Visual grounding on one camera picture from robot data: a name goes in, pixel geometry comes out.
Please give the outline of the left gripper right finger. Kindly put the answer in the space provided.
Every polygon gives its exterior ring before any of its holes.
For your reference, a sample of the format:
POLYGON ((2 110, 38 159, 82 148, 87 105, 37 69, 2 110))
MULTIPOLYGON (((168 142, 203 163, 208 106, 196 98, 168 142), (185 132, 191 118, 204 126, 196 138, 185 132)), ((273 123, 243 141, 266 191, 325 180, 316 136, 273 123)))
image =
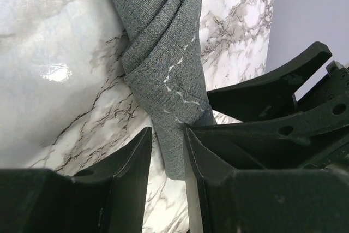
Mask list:
POLYGON ((190 128, 184 132, 184 163, 190 232, 234 232, 232 167, 190 128))

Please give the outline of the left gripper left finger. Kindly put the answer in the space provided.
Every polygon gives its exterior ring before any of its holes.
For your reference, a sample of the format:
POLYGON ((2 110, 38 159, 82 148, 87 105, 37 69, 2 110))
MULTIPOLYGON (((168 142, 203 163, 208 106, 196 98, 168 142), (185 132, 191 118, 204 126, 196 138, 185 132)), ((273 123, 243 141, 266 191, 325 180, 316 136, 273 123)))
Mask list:
POLYGON ((141 232, 152 130, 74 175, 74 232, 141 232))

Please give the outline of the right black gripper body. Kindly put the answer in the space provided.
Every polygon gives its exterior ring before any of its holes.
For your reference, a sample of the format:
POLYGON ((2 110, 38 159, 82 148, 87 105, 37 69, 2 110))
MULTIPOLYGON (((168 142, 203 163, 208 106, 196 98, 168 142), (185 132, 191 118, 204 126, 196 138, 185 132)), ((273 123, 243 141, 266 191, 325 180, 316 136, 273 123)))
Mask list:
POLYGON ((327 74, 297 102, 298 112, 314 109, 348 91, 348 68, 331 61, 326 70, 327 74))

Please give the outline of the grey cloth napkin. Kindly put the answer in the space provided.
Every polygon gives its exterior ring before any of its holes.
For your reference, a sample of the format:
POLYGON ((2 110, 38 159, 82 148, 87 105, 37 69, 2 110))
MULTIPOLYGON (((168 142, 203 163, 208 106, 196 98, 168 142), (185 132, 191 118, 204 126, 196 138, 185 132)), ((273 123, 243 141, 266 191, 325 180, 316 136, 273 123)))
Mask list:
POLYGON ((167 177, 183 180, 185 127, 216 123, 201 63, 202 0, 113 2, 130 41, 125 82, 153 121, 167 177))

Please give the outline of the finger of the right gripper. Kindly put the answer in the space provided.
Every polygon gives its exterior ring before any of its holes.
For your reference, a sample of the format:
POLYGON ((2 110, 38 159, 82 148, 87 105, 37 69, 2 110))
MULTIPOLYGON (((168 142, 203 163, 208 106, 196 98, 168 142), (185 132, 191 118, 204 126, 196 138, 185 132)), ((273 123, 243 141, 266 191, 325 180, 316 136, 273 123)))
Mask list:
POLYGON ((259 77, 207 92, 212 109, 240 121, 264 121, 294 113, 295 92, 332 53, 316 41, 291 61, 259 77))
POLYGON ((267 121, 189 128, 237 169, 324 168, 348 155, 348 99, 267 121))

